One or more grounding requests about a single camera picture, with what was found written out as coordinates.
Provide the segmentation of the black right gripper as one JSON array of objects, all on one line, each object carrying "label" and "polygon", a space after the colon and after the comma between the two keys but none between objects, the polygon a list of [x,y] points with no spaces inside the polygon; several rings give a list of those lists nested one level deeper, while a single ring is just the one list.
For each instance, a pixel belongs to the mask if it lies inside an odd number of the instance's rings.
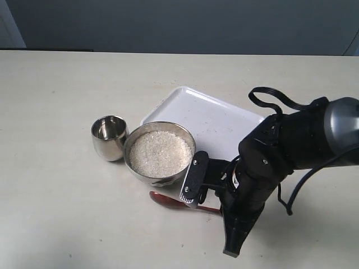
[{"label": "black right gripper", "polygon": [[293,161],[284,148],[292,115],[271,115],[238,145],[232,160],[212,159],[197,153],[197,200],[202,204],[208,189],[221,202],[224,250],[240,250],[277,185],[293,173]]}]

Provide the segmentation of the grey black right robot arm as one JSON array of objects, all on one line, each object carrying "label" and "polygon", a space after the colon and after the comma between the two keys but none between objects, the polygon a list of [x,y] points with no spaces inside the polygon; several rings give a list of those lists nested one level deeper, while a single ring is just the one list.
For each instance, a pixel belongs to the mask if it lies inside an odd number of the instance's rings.
[{"label": "grey black right robot arm", "polygon": [[293,114],[277,109],[239,143],[232,161],[197,152],[187,175],[194,189],[187,196],[202,203],[208,189],[215,191],[224,221],[223,252],[237,257],[266,200],[287,176],[307,170],[284,203],[291,215],[294,199],[310,176],[322,168],[357,164],[358,100],[319,98],[295,107]]}]

